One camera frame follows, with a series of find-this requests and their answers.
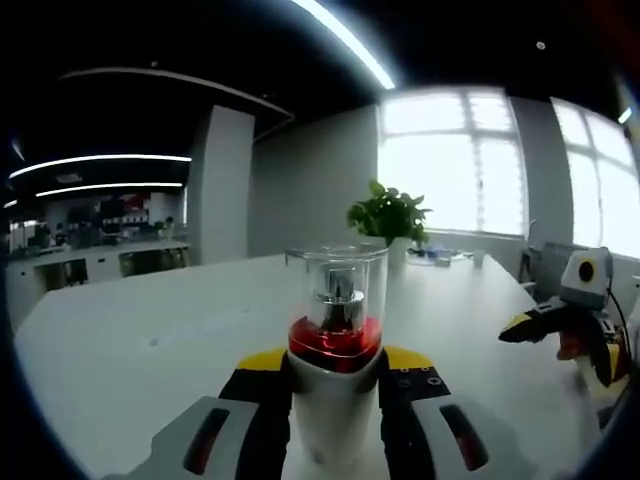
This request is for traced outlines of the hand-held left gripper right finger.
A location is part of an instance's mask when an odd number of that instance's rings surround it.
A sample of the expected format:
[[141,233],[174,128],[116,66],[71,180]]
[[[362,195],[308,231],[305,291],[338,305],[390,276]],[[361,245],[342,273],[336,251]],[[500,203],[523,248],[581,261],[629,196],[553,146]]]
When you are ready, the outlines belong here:
[[491,419],[479,404],[452,393],[428,357],[382,349],[379,408],[392,479],[500,477],[500,441]]

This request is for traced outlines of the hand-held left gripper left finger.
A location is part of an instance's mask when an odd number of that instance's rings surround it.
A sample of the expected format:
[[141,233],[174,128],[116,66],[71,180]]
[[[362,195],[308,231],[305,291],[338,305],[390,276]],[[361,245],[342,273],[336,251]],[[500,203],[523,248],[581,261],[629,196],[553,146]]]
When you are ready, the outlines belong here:
[[158,432],[129,479],[279,479],[290,440],[284,349],[241,360],[216,397],[202,397]]

